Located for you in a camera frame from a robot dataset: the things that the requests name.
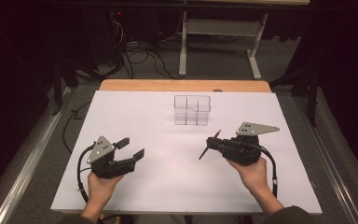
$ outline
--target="sleeve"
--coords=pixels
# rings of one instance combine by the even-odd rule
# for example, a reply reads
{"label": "sleeve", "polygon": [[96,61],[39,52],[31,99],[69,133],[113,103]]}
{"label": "sleeve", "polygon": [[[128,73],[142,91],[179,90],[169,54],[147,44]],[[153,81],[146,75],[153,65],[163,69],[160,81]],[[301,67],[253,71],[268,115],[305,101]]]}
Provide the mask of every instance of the sleeve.
{"label": "sleeve", "polygon": [[302,208],[291,206],[283,208],[270,217],[267,217],[263,224],[316,224],[313,217]]}
{"label": "sleeve", "polygon": [[63,215],[58,224],[93,224],[79,215]]}

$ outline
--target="table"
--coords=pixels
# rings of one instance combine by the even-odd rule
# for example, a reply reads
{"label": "table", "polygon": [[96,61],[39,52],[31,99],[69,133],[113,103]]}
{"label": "table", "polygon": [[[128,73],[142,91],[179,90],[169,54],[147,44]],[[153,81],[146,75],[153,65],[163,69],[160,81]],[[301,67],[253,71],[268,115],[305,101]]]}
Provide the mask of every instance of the table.
{"label": "table", "polygon": [[[212,92],[215,89],[224,92]],[[174,125],[172,103],[177,94],[211,96],[208,126]],[[80,212],[84,208],[85,203],[76,190],[77,160],[80,153],[103,134],[111,142],[123,137],[131,139],[126,149],[117,152],[118,160],[145,148],[145,157],[137,162],[135,172],[127,174],[117,185],[105,207],[106,213],[261,213],[238,174],[218,152],[208,152],[198,160],[208,136],[218,129],[222,129],[219,137],[234,136],[244,118],[272,126],[277,124],[281,128],[276,133],[259,136],[261,145],[277,162],[280,201],[286,206],[301,206],[312,214],[322,213],[277,98],[266,82],[256,80],[104,81],[94,95],[51,209]],[[83,183],[86,178],[87,174],[82,174]]]}
{"label": "table", "polygon": [[[310,0],[189,0],[188,2],[220,2],[241,4],[268,4],[268,5],[308,5]],[[264,13],[260,21],[223,21],[188,19],[187,12],[183,12],[182,47],[179,61],[179,76],[186,75],[187,65],[187,34],[198,35],[236,35],[254,38],[251,49],[247,49],[247,58],[252,69],[254,79],[261,79],[260,71],[255,60],[255,53],[260,43],[261,35],[266,26],[268,14]]]}

